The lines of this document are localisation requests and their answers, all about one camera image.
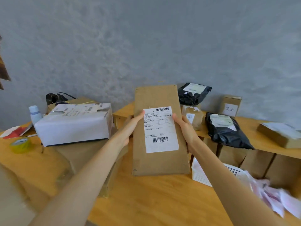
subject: white plastic basket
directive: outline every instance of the white plastic basket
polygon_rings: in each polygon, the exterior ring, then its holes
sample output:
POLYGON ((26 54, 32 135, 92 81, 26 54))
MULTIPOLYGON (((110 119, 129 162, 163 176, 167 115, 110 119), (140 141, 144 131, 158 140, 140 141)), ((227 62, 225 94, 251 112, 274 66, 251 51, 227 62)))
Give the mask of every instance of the white plastic basket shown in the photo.
MULTIPOLYGON (((224 163, 224 165, 238 178, 238 179, 241 179, 243 180, 246 176, 246 173, 238 168, 238 167, 234 167, 234 166, 231 166, 229 164, 226 164, 224 163)), ((209 182, 207 176, 205 175, 205 172, 203 171, 203 169, 201 168, 200 164, 198 163, 197 159, 194 158, 193 159, 193 162, 192 162, 192 179, 197 181, 197 182, 200 182, 200 183, 203 183, 207 186, 211 186, 211 183, 209 182)))

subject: textured plaster wall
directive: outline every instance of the textured plaster wall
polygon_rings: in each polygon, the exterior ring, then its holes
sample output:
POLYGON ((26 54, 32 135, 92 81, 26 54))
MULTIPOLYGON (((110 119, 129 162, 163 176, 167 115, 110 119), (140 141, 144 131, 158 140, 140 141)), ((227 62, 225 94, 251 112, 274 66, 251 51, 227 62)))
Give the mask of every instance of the textured plaster wall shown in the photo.
POLYGON ((65 91, 117 110, 137 86, 212 86, 240 116, 301 129, 301 0, 0 0, 0 127, 65 91))

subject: water bottle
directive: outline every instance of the water bottle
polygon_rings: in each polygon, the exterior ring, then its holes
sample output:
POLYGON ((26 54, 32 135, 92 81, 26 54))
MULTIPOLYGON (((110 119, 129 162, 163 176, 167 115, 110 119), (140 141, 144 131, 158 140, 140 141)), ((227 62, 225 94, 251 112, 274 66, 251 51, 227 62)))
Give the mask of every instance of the water bottle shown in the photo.
POLYGON ((30 117, 33 125, 35 125, 40 119, 43 118, 39 108, 36 105, 29 107, 30 117))

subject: yellow tape roll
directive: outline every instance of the yellow tape roll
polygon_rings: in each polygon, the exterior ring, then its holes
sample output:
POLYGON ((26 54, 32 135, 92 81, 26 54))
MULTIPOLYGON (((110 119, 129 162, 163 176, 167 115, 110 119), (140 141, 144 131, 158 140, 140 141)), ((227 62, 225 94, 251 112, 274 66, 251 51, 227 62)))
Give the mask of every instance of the yellow tape roll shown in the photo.
POLYGON ((22 154, 29 152, 33 148, 33 145, 28 138, 23 138, 11 143, 9 147, 11 148, 13 153, 22 154))

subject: bag handle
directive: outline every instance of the bag handle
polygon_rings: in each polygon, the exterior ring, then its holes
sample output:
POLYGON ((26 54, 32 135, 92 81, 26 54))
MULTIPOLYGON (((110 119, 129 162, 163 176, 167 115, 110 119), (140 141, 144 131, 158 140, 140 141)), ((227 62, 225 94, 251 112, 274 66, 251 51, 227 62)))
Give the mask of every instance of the bag handle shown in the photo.
POLYGON ((75 97, 73 97, 73 96, 71 96, 71 95, 69 95, 69 94, 67 94, 67 93, 64 93, 64 92, 58 92, 58 94, 59 94, 59 93, 66 94, 67 96, 69 96, 69 97, 71 97, 71 98, 73 98, 73 99, 76 99, 75 97))

